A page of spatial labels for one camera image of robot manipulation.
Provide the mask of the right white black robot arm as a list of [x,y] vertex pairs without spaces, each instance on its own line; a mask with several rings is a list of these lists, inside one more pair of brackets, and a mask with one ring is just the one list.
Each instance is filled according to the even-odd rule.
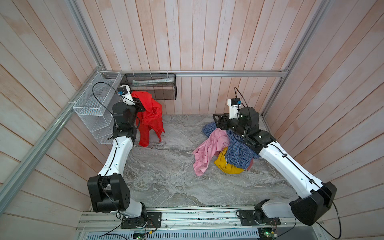
[[282,202],[265,199],[255,206],[260,224],[274,218],[295,218],[312,226],[332,207],[337,188],[324,183],[297,163],[267,131],[259,128],[259,114],[253,108],[230,105],[230,112],[213,115],[216,126],[229,130],[256,154],[267,160],[294,188],[298,197]]

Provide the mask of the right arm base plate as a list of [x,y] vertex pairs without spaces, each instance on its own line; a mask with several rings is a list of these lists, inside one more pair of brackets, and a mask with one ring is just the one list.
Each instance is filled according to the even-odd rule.
[[268,218],[260,210],[237,210],[236,215],[240,219],[242,226],[278,226],[281,224],[279,218]]

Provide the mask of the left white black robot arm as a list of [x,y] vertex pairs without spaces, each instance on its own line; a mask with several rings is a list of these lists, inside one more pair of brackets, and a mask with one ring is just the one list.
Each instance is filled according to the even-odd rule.
[[116,211],[126,218],[146,218],[145,205],[132,199],[123,178],[128,155],[137,136],[137,115],[144,111],[145,108],[138,98],[127,103],[115,103],[112,107],[114,125],[110,140],[113,141],[113,147],[102,170],[97,176],[90,177],[87,183],[96,213]]

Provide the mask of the red cloth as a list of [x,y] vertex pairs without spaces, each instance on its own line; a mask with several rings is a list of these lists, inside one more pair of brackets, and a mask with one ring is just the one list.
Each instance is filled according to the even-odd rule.
[[162,141],[161,135],[165,132],[163,127],[163,109],[162,105],[153,99],[152,95],[148,92],[133,91],[131,93],[133,98],[137,98],[142,103],[145,111],[139,112],[137,117],[137,124],[140,121],[139,132],[141,147],[147,147],[150,141],[150,130],[154,130],[159,142]]

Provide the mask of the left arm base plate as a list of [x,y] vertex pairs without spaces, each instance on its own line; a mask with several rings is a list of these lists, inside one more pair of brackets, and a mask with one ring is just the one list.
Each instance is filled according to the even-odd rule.
[[150,212],[142,214],[137,218],[126,218],[122,220],[121,229],[144,229],[152,228],[158,229],[161,227],[162,213],[161,212]]

